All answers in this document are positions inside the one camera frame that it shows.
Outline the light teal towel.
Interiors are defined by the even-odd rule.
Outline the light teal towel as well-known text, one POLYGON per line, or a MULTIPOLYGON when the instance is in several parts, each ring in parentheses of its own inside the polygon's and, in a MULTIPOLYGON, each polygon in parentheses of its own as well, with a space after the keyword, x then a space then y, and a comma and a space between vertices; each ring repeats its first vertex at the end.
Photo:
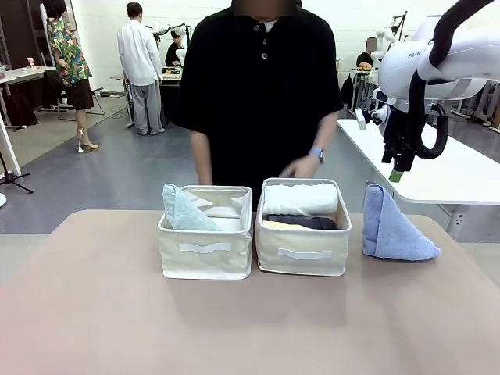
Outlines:
POLYGON ((162 188, 164 219, 162 226, 169 230, 221 231, 222 229, 191 200, 187 193, 173 184, 162 188))

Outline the seated person in black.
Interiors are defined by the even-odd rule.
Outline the seated person in black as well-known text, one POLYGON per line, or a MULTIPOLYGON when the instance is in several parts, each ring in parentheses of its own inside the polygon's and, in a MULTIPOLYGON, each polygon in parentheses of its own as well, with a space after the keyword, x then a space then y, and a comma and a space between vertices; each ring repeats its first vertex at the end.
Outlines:
POLYGON ((180 57, 177 55, 177 52, 179 50, 181 51, 184 50, 184 47, 182 46, 182 38, 177 34, 173 34, 172 38, 173 42, 169 46, 166 53, 166 58, 165 58, 166 67, 176 67, 182 65, 180 57))

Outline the dark grey towel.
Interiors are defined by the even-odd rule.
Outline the dark grey towel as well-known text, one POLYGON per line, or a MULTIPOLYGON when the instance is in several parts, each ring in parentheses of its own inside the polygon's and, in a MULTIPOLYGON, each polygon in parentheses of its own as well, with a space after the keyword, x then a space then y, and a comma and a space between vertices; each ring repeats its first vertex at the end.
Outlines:
POLYGON ((329 217, 320 216, 290 216, 290 215, 268 215, 263 220, 277 221, 289 224, 298 224, 308 227, 310 230, 337 230, 338 225, 329 217))

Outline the black hanging bag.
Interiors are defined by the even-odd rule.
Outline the black hanging bag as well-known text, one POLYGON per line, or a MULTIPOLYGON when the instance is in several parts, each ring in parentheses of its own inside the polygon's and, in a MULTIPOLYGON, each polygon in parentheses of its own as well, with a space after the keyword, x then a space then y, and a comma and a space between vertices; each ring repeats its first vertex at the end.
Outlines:
POLYGON ((348 75, 346 80, 341 86, 341 98, 345 105, 350 105, 352 103, 352 98, 354 95, 354 82, 351 75, 348 75))

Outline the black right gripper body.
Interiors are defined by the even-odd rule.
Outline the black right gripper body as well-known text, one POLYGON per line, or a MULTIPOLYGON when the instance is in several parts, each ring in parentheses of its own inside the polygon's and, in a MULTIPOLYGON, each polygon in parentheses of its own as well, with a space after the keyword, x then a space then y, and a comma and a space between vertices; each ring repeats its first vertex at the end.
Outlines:
POLYGON ((412 150, 408 135, 409 116, 400 110, 391 110, 384 131, 384 144, 390 144, 393 155, 402 150, 412 150))

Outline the lavender folded towel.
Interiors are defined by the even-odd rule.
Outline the lavender folded towel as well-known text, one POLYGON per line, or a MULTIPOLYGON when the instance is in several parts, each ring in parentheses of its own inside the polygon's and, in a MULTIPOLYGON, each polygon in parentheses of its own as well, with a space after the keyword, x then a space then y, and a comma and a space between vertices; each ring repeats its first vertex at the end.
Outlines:
POLYGON ((366 187, 363 204, 363 254, 408 262, 435 259, 441 250, 403 214, 388 191, 366 187))

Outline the yellow towel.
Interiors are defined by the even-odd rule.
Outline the yellow towel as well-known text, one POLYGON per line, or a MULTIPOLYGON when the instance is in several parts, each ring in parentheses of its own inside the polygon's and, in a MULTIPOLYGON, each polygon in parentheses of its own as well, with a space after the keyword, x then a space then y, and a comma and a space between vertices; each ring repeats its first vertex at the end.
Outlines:
POLYGON ((271 230, 309 230, 308 227, 304 227, 298 224, 282 223, 277 221, 264 220, 262 226, 271 230))

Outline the person in black polo shirt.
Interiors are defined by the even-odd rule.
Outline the person in black polo shirt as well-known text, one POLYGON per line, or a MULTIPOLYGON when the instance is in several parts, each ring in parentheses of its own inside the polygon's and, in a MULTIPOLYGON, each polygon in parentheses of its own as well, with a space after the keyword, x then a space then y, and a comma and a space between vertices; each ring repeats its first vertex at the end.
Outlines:
POLYGON ((231 0, 192 34, 175 123, 209 139, 213 185, 259 195, 343 106, 327 21, 297 0, 231 0))

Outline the white towel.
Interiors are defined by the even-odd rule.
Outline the white towel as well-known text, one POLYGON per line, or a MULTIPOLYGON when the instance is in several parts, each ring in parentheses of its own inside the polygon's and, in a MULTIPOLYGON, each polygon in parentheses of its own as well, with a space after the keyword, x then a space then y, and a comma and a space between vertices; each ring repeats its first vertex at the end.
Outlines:
POLYGON ((335 213, 338 190, 333 184, 270 185, 264 188, 264 215, 314 216, 335 213))

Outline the person's right forearm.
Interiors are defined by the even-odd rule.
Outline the person's right forearm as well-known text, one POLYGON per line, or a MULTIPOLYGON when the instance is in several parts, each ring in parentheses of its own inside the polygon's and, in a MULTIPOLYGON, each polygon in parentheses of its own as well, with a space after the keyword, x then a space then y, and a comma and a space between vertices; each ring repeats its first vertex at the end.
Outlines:
POLYGON ((209 139, 205 134, 190 131, 191 149, 195 158, 195 168, 200 185, 213 185, 212 160, 209 139))

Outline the black tripod stand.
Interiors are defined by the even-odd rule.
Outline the black tripod stand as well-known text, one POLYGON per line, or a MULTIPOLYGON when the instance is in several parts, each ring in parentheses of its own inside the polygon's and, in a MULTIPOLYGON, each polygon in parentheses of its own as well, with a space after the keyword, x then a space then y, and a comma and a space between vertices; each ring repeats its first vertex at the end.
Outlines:
POLYGON ((0 186, 2 186, 4 184, 12 184, 12 185, 17 186, 18 188, 21 188, 21 189, 25 190, 30 195, 34 193, 28 187, 25 187, 22 184, 20 184, 20 183, 17 182, 19 179, 22 179, 24 177, 30 176, 29 172, 23 173, 23 174, 20 174, 20 175, 15 175, 14 172, 9 171, 8 168, 7 168, 7 165, 5 163, 3 154, 1 152, 0 152, 0 163, 2 164, 2 168, 3 168, 3 171, 4 171, 4 177, 0 178, 0 186))

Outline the cream fabric basket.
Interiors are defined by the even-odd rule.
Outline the cream fabric basket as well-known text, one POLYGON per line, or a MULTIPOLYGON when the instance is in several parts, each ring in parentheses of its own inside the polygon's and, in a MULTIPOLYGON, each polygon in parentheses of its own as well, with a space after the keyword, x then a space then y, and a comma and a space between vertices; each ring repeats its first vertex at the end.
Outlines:
POLYGON ((185 280, 243 280, 252 264, 252 190, 180 187, 221 231, 169 230, 158 222, 162 275, 185 280))
POLYGON ((264 180, 255 218, 255 249, 262 271, 307 276, 338 277, 344 274, 348 239, 352 229, 337 183, 328 179, 269 178, 264 180), (337 211, 326 215, 337 230, 271 230, 263 227, 264 188, 270 185, 333 184, 338 192, 337 211))

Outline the person's left forearm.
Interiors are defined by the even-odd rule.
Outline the person's left forearm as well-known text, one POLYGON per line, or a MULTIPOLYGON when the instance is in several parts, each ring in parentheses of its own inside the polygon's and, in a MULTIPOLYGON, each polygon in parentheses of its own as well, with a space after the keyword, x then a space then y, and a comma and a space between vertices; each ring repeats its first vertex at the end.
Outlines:
POLYGON ((338 115, 339 112, 334 112, 322 118, 316 132, 313 148, 322 148, 326 151, 330 147, 337 129, 338 115))

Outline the white background table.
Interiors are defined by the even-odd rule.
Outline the white background table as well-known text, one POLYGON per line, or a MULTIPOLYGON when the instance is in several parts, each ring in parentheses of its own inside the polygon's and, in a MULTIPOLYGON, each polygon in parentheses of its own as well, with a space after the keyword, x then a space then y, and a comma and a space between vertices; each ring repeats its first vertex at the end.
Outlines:
POLYGON ((17 176, 21 174, 21 169, 7 131, 8 128, 13 129, 14 126, 10 123, 2 92, 10 95, 10 85, 41 79, 44 72, 48 70, 55 70, 55 67, 35 66, 0 72, 0 142, 5 147, 7 159, 10 161, 12 171, 17 176))

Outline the man in white shirt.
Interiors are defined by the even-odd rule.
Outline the man in white shirt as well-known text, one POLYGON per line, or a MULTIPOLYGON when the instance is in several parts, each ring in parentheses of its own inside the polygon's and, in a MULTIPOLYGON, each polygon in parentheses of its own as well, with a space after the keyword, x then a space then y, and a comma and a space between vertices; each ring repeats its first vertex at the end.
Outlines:
POLYGON ((139 3, 127 4, 129 22, 117 33, 118 51, 123 76, 130 83, 137 132, 160 135, 165 132, 159 88, 162 65, 153 34, 142 23, 142 13, 139 3))

